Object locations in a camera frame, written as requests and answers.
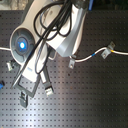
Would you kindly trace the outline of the grey gripper block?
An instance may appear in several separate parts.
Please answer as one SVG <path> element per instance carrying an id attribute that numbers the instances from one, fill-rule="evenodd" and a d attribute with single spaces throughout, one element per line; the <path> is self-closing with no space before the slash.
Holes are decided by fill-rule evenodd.
<path id="1" fill-rule="evenodd" d="M 30 97 L 34 97 L 39 82 L 43 83 L 47 96 L 50 96 L 54 93 L 46 67 L 47 57 L 48 46 L 44 45 L 42 49 L 37 49 L 28 63 L 23 63 L 21 65 L 20 71 L 13 82 L 13 87 L 18 88 L 21 91 L 21 106 L 28 106 L 28 95 Z M 20 85 L 22 76 L 34 83 L 32 91 L 29 91 L 25 87 Z"/>

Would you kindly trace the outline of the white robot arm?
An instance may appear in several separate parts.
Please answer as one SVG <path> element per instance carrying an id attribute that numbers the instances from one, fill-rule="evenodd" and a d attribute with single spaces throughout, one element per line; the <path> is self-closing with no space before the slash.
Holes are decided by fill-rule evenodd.
<path id="1" fill-rule="evenodd" d="M 51 53 L 72 57 L 79 48 L 86 0 L 30 0 L 21 24 L 10 37 L 11 54 L 20 66 L 12 84 L 20 90 L 20 104 L 26 108 L 39 82 L 46 95 L 53 93 L 46 63 Z"/>

